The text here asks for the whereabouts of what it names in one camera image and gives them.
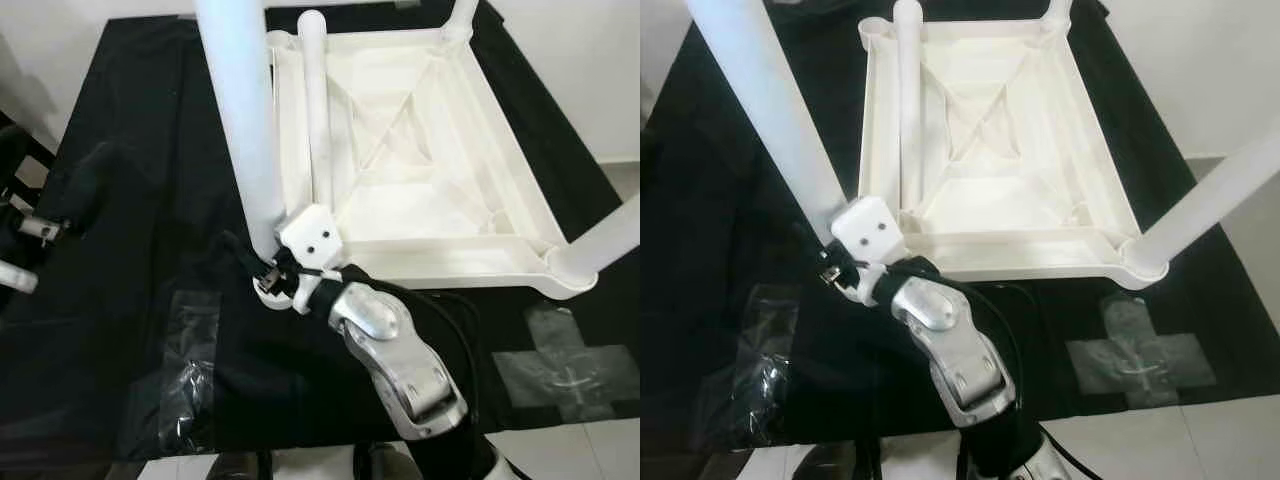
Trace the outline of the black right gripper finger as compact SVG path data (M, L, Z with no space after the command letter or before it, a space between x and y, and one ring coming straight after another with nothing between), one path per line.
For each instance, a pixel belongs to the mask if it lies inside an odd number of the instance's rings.
M241 242L241 238L229 230L221 232L221 246L255 280L266 280L271 273L269 262Z
M826 246L818 241L806 221L795 223L795 250L797 251L797 261L805 273L826 273L832 268L837 273L841 271L840 264L832 262L827 256Z

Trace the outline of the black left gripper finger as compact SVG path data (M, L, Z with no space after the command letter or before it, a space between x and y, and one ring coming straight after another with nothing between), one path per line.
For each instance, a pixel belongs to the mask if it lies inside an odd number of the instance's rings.
M58 237L83 236L100 219L119 157L115 142L99 142L81 159L55 207Z

